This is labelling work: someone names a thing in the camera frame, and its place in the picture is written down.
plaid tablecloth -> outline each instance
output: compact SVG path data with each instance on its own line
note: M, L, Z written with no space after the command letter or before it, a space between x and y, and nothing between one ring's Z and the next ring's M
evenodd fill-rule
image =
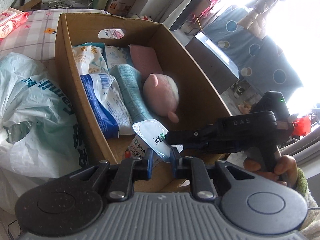
M56 78L54 43L59 16L62 13L103 13L103 10L51 9L30 12L28 20L4 38L0 44L0 58L17 52L41 61Z

folded teal cloth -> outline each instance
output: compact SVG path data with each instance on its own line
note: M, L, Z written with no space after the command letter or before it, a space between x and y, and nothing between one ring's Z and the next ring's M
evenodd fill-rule
M127 107L133 123L151 119L141 95L141 74L129 64L115 65L109 70L119 84L124 105Z

yogurt cup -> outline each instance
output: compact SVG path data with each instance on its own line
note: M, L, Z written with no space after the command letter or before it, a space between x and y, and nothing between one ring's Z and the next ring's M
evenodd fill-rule
M156 119L148 119L145 121L137 122L132 125L136 136L129 145L125 152L125 157L144 157L148 148L156 152L154 156L154 165L161 160L170 162L171 146L165 142L165 135L168 130ZM179 152L183 150L182 145L175 146Z

finger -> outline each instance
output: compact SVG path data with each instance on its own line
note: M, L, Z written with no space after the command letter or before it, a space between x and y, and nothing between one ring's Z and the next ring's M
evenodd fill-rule
M255 172L261 169L260 163L257 163L253 159L246 158L243 162L243 167L250 172Z
M292 169L297 169L296 160L292 156L283 155L278 160L277 165L275 166L274 172L277 175L281 175L281 174L285 173L286 171L289 171Z
M272 181L277 181L279 179L279 176L274 174L273 172L256 171L255 174L260 175L266 179L270 179Z
M283 185L283 186L287 186L287 183L285 181L277 181L277 183Z

barcode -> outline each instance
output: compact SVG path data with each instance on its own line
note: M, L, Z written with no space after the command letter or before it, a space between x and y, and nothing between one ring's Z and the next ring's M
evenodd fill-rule
M110 87L110 79L106 74L99 74L100 79L101 79L101 88L106 89Z

